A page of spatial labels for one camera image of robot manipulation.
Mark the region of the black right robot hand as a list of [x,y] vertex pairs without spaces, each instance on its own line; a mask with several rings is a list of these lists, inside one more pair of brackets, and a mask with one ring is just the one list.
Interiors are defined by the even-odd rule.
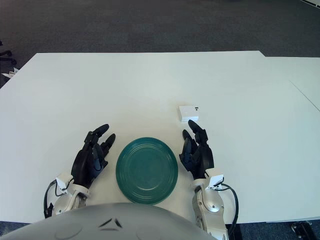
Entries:
[[207,143],[207,132],[191,119],[188,125],[194,133],[194,138],[187,130],[182,131],[184,143],[179,159],[194,180],[204,179],[206,170],[214,168],[213,153]]

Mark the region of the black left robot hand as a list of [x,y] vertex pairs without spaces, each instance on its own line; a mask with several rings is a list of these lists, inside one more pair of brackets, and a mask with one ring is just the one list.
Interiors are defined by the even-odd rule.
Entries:
[[93,131],[89,131],[84,139],[82,149],[77,153],[71,168],[76,185],[89,189],[93,181],[108,165],[105,160],[116,135],[111,134],[106,141],[99,143],[99,138],[109,129],[108,124],[104,124]]

